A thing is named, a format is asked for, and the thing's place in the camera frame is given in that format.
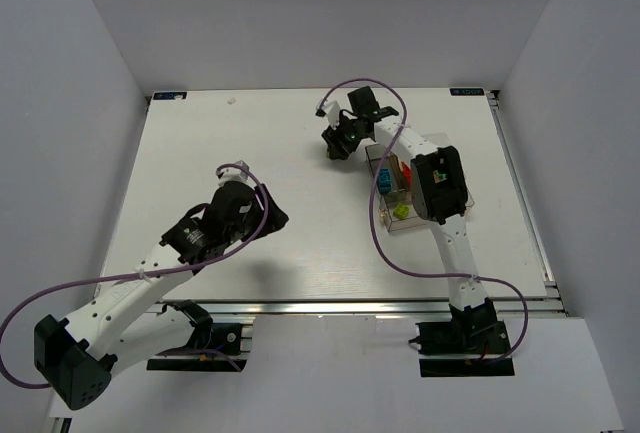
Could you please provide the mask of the long teal lego brick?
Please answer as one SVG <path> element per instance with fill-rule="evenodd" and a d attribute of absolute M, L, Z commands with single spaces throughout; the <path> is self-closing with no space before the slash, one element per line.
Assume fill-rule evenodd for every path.
<path fill-rule="evenodd" d="M 393 175 L 388 168 L 382 168 L 379 171 L 376 185 L 381 195 L 386 195 L 393 191 Z"/>

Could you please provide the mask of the red arched lego brick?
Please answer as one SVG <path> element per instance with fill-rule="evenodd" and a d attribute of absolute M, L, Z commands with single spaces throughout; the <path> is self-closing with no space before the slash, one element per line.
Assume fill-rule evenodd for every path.
<path fill-rule="evenodd" d="M 405 178 L 407 187 L 410 187 L 412 182 L 411 169 L 406 164 L 402 165 L 402 175 Z"/>

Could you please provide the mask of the lime square lego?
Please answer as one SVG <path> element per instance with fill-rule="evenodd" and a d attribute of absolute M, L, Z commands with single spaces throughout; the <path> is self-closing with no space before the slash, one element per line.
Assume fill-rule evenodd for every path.
<path fill-rule="evenodd" d="M 393 216 L 400 220 L 404 220 L 408 217 L 410 213 L 410 208 L 405 204 L 398 204 L 393 210 Z"/>

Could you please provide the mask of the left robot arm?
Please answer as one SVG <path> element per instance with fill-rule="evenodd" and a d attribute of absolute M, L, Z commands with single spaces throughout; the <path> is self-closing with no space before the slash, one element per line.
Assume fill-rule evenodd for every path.
<path fill-rule="evenodd" d="M 197 353 L 221 344 L 210 314 L 192 300 L 170 302 L 146 324 L 139 318 L 177 286 L 246 243 L 284 228 L 288 215 L 265 186 L 240 181 L 220 186 L 212 200 L 188 210 L 139 265 L 132 281 L 118 281 L 61 320 L 48 315 L 34 330 L 36 369 L 66 406 L 87 407 L 111 380 L 165 351 Z"/>

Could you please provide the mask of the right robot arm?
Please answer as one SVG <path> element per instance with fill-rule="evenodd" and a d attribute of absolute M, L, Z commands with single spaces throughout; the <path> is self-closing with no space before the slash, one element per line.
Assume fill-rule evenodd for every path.
<path fill-rule="evenodd" d="M 374 178 L 395 155 L 410 169 L 412 208 L 429 223 L 448 283 L 453 340 L 471 348 L 497 324 L 492 301 L 481 283 L 467 235 L 469 191 L 460 154 L 453 146 L 437 146 L 408 125 L 408 114 L 379 105 L 366 86 L 348 94 L 352 113 L 323 99 L 316 115 L 328 121 L 322 138 L 331 160 L 346 160 L 366 138 L 384 148 Z"/>

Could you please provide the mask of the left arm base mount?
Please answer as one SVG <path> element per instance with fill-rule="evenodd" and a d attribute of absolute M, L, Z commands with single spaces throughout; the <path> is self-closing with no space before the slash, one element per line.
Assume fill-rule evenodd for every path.
<path fill-rule="evenodd" d="M 193 328 L 184 346 L 175 353 L 160 355 L 147 361 L 148 371 L 162 372 L 241 372 L 250 346 L 250 328 L 238 322 L 219 322 L 203 307 L 191 300 L 165 303 L 161 313 L 176 311 L 184 314 Z"/>

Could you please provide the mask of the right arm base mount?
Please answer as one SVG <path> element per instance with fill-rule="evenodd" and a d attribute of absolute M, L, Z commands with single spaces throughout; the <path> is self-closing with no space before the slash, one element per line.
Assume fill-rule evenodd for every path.
<path fill-rule="evenodd" d="M 454 329 L 453 322 L 421 322 L 408 345 L 419 354 L 422 378 L 513 377 L 511 358 L 497 360 L 511 347 L 506 326 L 493 328 L 471 339 Z"/>

